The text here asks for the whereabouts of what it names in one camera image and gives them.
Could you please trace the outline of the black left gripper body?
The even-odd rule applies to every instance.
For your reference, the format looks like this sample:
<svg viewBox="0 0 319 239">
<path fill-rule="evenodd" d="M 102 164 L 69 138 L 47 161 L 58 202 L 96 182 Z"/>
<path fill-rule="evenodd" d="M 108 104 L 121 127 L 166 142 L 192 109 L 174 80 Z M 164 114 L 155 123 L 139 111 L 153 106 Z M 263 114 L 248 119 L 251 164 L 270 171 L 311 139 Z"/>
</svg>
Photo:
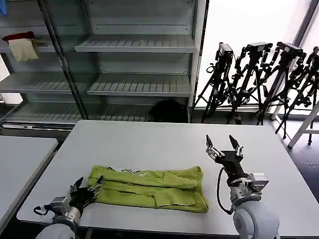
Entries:
<svg viewBox="0 0 319 239">
<path fill-rule="evenodd" d="M 79 188 L 76 191 L 70 192 L 69 205 L 75 208 L 85 208 L 87 205 L 94 202 L 94 192 L 88 187 Z"/>
</svg>

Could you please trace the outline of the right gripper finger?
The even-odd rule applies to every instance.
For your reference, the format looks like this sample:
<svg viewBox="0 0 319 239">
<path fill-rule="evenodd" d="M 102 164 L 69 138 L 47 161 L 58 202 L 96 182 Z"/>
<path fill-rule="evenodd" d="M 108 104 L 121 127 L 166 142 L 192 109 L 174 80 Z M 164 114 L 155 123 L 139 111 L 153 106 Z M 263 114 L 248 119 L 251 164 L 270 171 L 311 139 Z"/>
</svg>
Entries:
<svg viewBox="0 0 319 239">
<path fill-rule="evenodd" d="M 206 151 L 207 155 L 213 160 L 223 158 L 225 154 L 218 150 L 212 143 L 209 135 L 206 135 Z"/>
<path fill-rule="evenodd" d="M 244 147 L 240 146 L 239 142 L 232 135 L 229 135 L 229 139 L 230 139 L 230 142 L 232 144 L 233 149 L 236 152 L 236 155 L 243 157 L 244 156 L 244 154 L 243 154 Z"/>
</svg>

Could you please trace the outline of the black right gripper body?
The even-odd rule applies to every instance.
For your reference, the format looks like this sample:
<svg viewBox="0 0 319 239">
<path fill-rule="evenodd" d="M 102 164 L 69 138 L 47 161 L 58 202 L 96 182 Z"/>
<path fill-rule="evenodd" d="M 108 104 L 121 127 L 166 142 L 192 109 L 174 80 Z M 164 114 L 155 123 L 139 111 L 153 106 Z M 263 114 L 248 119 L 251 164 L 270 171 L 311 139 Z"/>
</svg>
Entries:
<svg viewBox="0 0 319 239">
<path fill-rule="evenodd" d="M 222 151 L 222 153 L 224 155 L 217 156 L 214 161 L 224 167 L 224 170 L 228 176 L 228 180 L 236 180 L 248 177 L 248 174 L 244 172 L 240 164 L 243 159 L 242 156 L 238 156 L 234 150 Z"/>
</svg>

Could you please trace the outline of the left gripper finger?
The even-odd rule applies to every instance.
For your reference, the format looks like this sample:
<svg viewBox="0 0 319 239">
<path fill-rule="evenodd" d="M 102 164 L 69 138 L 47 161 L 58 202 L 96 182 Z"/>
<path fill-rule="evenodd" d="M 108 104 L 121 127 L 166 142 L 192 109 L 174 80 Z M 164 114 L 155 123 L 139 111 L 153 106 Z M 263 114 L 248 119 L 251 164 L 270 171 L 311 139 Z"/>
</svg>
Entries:
<svg viewBox="0 0 319 239">
<path fill-rule="evenodd" d="M 102 188 L 103 176 L 101 175 L 95 184 L 88 188 L 88 191 L 93 193 L 94 196 L 97 196 Z"/>
<path fill-rule="evenodd" d="M 81 178 L 79 178 L 73 185 L 71 185 L 69 192 L 70 192 L 70 193 L 76 192 L 76 191 L 80 188 L 83 179 L 84 179 L 84 177 L 81 177 Z"/>
</svg>

